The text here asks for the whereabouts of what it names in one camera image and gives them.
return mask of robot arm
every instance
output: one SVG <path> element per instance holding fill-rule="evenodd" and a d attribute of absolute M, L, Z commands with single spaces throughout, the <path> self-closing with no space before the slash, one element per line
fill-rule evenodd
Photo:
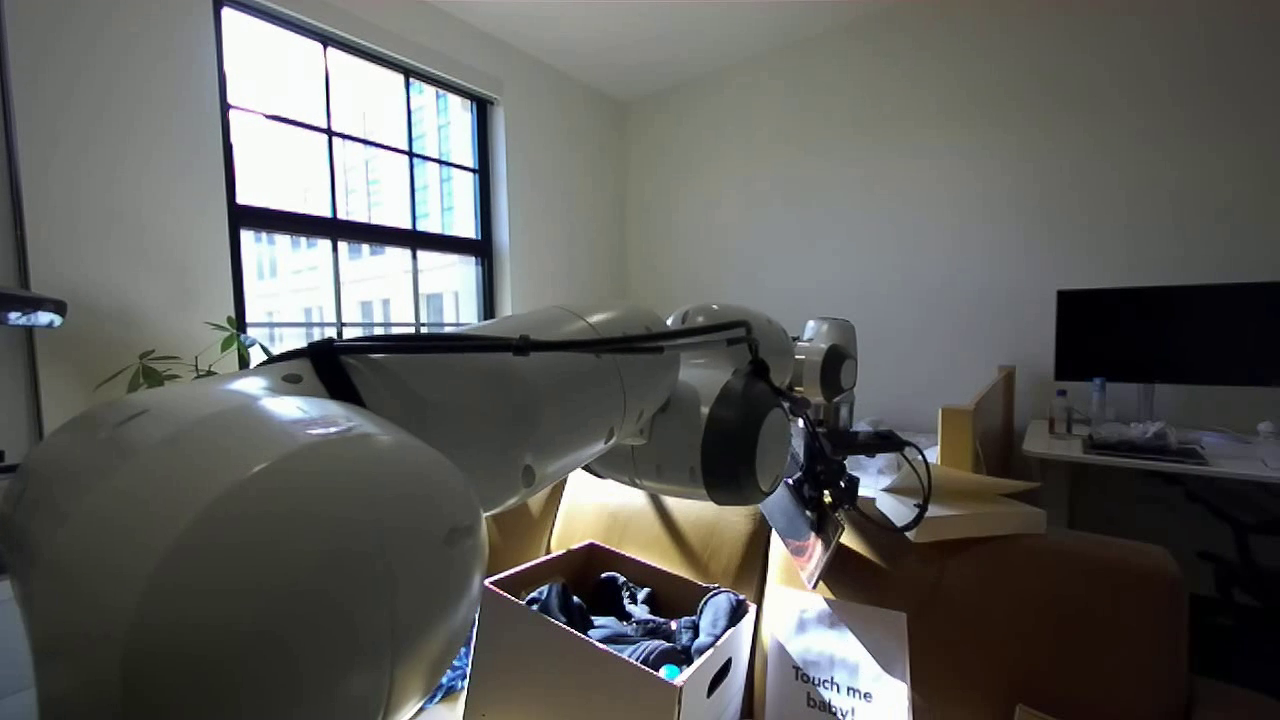
<path fill-rule="evenodd" d="M 759 503 L 850 355 L 838 319 L 528 312 L 90 407 L 0 515 L 41 717 L 405 717 L 470 627 L 480 513 L 579 466 Z"/>

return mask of white desk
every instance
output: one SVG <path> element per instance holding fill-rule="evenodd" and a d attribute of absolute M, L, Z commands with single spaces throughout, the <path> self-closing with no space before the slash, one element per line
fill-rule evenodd
<path fill-rule="evenodd" d="M 1053 436 L 1046 421 L 1032 421 L 1023 434 L 1023 457 L 1044 466 L 1127 469 L 1184 479 L 1242 479 L 1280 488 L 1280 446 L 1253 446 L 1225 434 L 1189 434 L 1198 446 L 1202 466 L 1161 466 L 1127 457 L 1082 454 L 1082 436 Z"/>

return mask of black window frame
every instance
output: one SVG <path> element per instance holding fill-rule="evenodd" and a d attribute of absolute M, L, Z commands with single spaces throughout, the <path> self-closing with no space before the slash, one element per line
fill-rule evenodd
<path fill-rule="evenodd" d="M 341 222 L 336 217 L 336 195 L 341 189 L 328 183 L 328 206 L 333 214 L 328 217 L 309 217 L 309 214 L 285 214 L 285 210 L 256 210 L 256 206 L 239 206 L 235 200 L 235 146 L 233 146 L 233 95 L 228 95 L 228 66 L 222 66 L 222 10 L 235 10 L 242 15 L 256 15 L 256 19 L 269 19 L 276 28 L 287 28 L 304 41 L 315 41 L 328 56 L 328 50 L 336 51 L 349 51 L 356 59 L 369 59 L 369 66 L 380 66 L 380 67 L 393 67 L 405 75 L 405 124 L 413 117 L 413 95 L 408 95 L 408 86 L 418 81 L 418 86 L 437 86 L 444 92 L 457 92 L 462 99 L 470 99 L 470 147 L 476 147 L 476 164 L 457 164 L 457 162 L 444 162 L 444 157 L 429 157 L 429 154 L 414 154 L 413 146 L 408 147 L 393 147 L 395 157 L 408 162 L 408 214 L 414 214 L 414 164 L 429 162 L 437 170 L 462 170 L 462 172 L 476 172 L 476 236 L 447 236 L 447 234 L 422 234 L 414 228 L 414 222 L 408 222 L 408 228 L 393 228 L 393 224 L 369 224 L 369 222 Z M 315 24 L 304 24 L 287 12 L 276 12 L 276 10 L 264 10 L 264 5 L 242 5 L 242 0 L 213 0 L 213 28 L 214 28 L 214 86 L 220 86 L 220 131 L 222 131 L 222 195 L 228 195 L 228 249 L 233 249 L 233 312 L 235 312 L 235 327 L 253 327 L 246 324 L 246 300 L 242 300 L 242 274 L 256 274 L 256 268 L 242 268 L 242 234 L 285 234 L 292 241 L 319 241 L 328 244 L 333 254 L 333 274 L 341 274 L 341 254 L 342 244 L 376 244 L 376 249 L 408 249 L 413 254 L 413 268 L 414 268 L 414 254 L 439 254 L 439 256 L 462 256 L 462 260 L 476 260 L 476 274 L 480 274 L 480 296 L 476 296 L 476 307 L 480 307 L 480 319 L 497 316 L 497 222 L 491 222 L 491 99 L 462 88 L 462 86 L 452 86 L 429 67 L 414 67 L 414 66 L 405 66 L 380 50 L 369 50 L 369 46 L 356 46 L 349 38 L 336 38 L 328 28 L 315 28 Z M 281 124 L 292 124 L 292 130 L 309 130 L 309 131 L 325 131 L 325 146 L 328 146 L 328 177 L 336 177 L 336 139 L 356 139 L 364 147 L 387 147 L 387 146 L 376 146 L 369 137 L 352 137 L 352 131 L 336 131 L 333 130 L 333 75 L 325 67 L 325 130 L 315 124 L 304 124 L 304 119 L 292 119 L 292 117 L 273 117 L 273 114 L 256 114 L 256 117 L 269 117 L 269 119 L 281 119 Z M 429 324 L 422 312 L 418 312 L 418 296 L 429 287 L 418 285 L 418 274 L 413 274 L 413 324 L 414 332 Z M 336 285 L 336 316 L 328 319 L 336 327 L 336 335 L 361 335 L 361 319 L 342 319 L 341 307 L 342 307 L 342 285 Z M 287 327 L 304 327 L 311 335 L 311 324 L 299 316 L 299 319 L 276 319 L 273 332 L 287 332 Z"/>

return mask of black monitor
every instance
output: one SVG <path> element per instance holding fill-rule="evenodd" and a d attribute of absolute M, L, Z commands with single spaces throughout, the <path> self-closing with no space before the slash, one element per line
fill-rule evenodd
<path fill-rule="evenodd" d="M 1057 292 L 1057 379 L 1280 385 L 1280 282 Z"/>

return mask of cardboard box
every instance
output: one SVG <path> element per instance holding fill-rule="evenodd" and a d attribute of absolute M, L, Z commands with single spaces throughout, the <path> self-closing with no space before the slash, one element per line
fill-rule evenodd
<path fill-rule="evenodd" d="M 524 596 L 540 585 L 588 585 L 598 574 L 625 574 L 650 590 L 656 615 L 690 615 L 709 585 L 673 577 L 602 546 L 575 546 L 558 558 L 519 563 L 482 580 L 476 663 L 469 684 L 469 720 L 566 720 L 566 717 L 743 717 L 755 607 L 720 637 L 680 681 L 633 663 L 575 627 L 565 627 Z"/>

